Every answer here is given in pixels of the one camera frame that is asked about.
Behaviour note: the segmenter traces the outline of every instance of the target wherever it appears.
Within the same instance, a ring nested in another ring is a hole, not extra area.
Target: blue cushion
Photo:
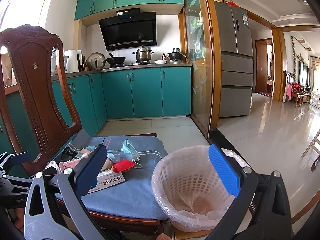
[[[121,150],[122,143],[128,139],[138,152],[155,150],[162,157],[168,154],[162,141],[153,136],[91,138],[82,129],[71,143],[76,148],[82,149],[87,146],[97,146],[105,142],[106,138],[111,138],[108,149]],[[59,162],[60,157],[61,154],[54,160]],[[156,202],[151,188],[151,176],[159,160],[158,155],[141,155],[139,161],[142,165],[141,169],[132,168],[124,172],[125,182],[123,183],[83,196],[81,199],[84,205],[88,210],[119,217],[166,220],[167,216]]]

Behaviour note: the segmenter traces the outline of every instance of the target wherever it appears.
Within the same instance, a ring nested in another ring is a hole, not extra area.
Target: white bowl
[[[166,60],[155,60],[155,63],[156,64],[165,64],[165,63],[167,63],[167,61]]]

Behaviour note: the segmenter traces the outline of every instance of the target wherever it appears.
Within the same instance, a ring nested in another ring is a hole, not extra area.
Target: wooden chair in living room
[[[29,175],[43,170],[68,140],[78,133],[82,126],[79,115],[69,93],[63,46],[60,38],[36,26],[23,25],[0,33],[0,47],[6,46],[11,60],[17,85],[28,118],[35,135],[39,155],[33,162],[22,166]],[[61,91],[72,118],[69,127],[56,104],[51,85],[51,55],[56,49],[56,62]],[[7,106],[4,91],[0,57],[0,112],[5,131],[15,153],[23,152]],[[65,212],[63,201],[57,200]],[[135,219],[112,216],[89,210],[91,216],[103,228],[125,232],[138,232],[145,235],[158,235],[163,230],[160,220]]]

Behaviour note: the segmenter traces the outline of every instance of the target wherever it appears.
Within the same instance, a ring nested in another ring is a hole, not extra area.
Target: white laundry basket
[[[151,186],[155,199],[171,220],[185,232],[214,229],[232,201],[208,158],[209,146],[191,146],[164,157],[154,169]],[[224,150],[241,166],[236,153]]]

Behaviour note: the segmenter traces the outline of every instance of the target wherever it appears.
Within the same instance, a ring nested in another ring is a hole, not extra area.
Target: plant vine
[[[296,82],[297,77],[297,56],[296,56],[296,49],[294,47],[294,37],[291,36],[291,42],[292,42],[292,53],[293,53],[293,80]]]

